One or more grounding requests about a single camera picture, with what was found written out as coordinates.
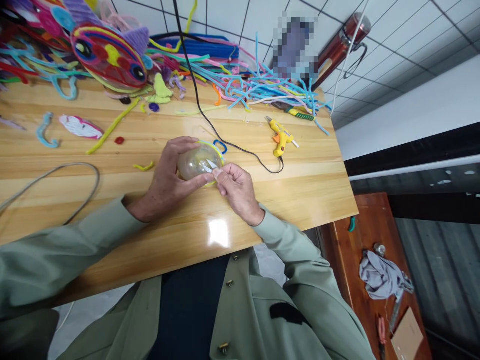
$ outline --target green jacket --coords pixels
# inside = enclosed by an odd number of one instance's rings
[[[253,249],[232,254],[210,357],[374,360],[367,335],[319,249],[298,228],[262,208],[265,219],[253,229],[285,263],[289,280],[282,289],[261,277]],[[0,358],[46,359],[59,319],[49,309],[52,299],[144,226],[119,198],[84,220],[0,247]],[[157,338],[161,289],[161,276],[137,283],[60,359],[147,358]],[[270,308],[277,303],[297,308],[308,323],[272,318]]]

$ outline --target glue gun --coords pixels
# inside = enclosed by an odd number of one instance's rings
[[[266,119],[271,129],[276,132],[276,136],[273,138],[273,141],[275,141],[278,146],[273,152],[273,155],[275,155],[277,158],[281,157],[285,152],[285,146],[289,143],[293,143],[293,145],[299,148],[299,145],[295,142],[294,137],[282,126],[282,124],[268,116],[266,116]]]

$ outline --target sleeve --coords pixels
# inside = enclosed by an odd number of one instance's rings
[[[342,298],[330,264],[296,226],[265,210],[253,229],[285,264],[289,280],[283,286],[332,359],[374,360],[367,334]]]
[[[49,300],[125,239],[146,226],[120,197],[85,219],[0,247],[0,319],[48,306]]]

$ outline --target wooden table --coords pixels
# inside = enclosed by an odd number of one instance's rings
[[[370,298],[365,289],[365,283],[359,275],[363,250],[373,251],[375,243],[385,245],[385,258],[397,264],[410,278],[411,275],[387,194],[381,192],[357,195],[355,200],[360,214],[356,216],[356,226],[353,232],[348,231],[350,219],[343,219],[321,227],[325,257],[330,261],[343,298],[360,319],[373,353],[379,360],[380,350],[377,323],[378,316],[383,316],[385,319],[386,337],[388,339],[385,346],[385,358],[394,360],[397,359],[397,355],[390,341],[392,336],[388,331],[390,326],[389,320],[392,318],[395,305],[395,297],[392,296],[388,300],[372,300]],[[408,308],[413,310],[415,319],[423,334],[423,341],[415,359],[431,359],[432,354],[415,294],[405,292],[394,331]]]
[[[133,164],[146,166],[157,161],[172,138],[188,135],[210,142],[216,139],[201,115],[175,115],[177,111],[197,110],[193,85],[186,82],[186,86],[185,99],[173,99],[161,105],[159,113],[147,115],[137,106],[102,148],[85,155],[96,140],[67,132],[58,117],[63,114],[79,116],[106,130],[126,105],[107,98],[103,87],[94,80],[79,81],[76,101],[62,99],[50,84],[41,80],[30,85],[12,84],[9,92],[0,93],[0,114],[19,123],[28,132],[0,124],[0,202],[46,171],[72,162],[91,163],[101,172],[96,196],[78,219],[123,194],[145,192],[153,171],[142,172],[133,168]],[[212,87],[200,85],[199,89],[202,106],[213,106],[217,94]],[[178,99],[178,90],[174,92]],[[35,135],[46,112],[54,113],[46,137],[61,140],[58,149],[45,147]],[[274,171],[279,169],[279,161],[273,156],[276,144],[272,136],[275,134],[265,116],[274,117],[295,136],[300,148],[287,146],[285,169],[280,174],[268,173],[255,157],[232,147],[225,154],[227,162],[239,164],[251,173],[257,199],[282,219],[305,230],[358,213],[326,110],[319,113],[318,121],[330,131],[330,137],[312,122],[262,104],[255,105],[251,113],[236,106],[232,110],[223,108],[206,114],[222,137],[257,153]],[[125,138],[123,145],[114,143],[119,136]],[[94,180],[91,169],[70,167],[39,182],[1,214],[0,244],[61,225],[88,196]],[[179,210],[149,225],[89,268],[68,286],[60,303],[158,276],[260,242],[215,187],[204,188],[190,196]]]

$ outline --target hand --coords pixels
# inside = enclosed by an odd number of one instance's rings
[[[177,176],[180,155],[199,148],[197,141],[197,138],[182,136],[167,142],[147,193],[126,208],[137,220],[149,223],[170,213],[195,190],[214,181],[214,176],[209,173],[188,181]]]
[[[220,194],[228,199],[235,214],[250,226],[260,225],[265,211],[255,199],[254,182],[250,174],[240,166],[229,163],[221,169],[214,169],[213,176],[218,182]]]

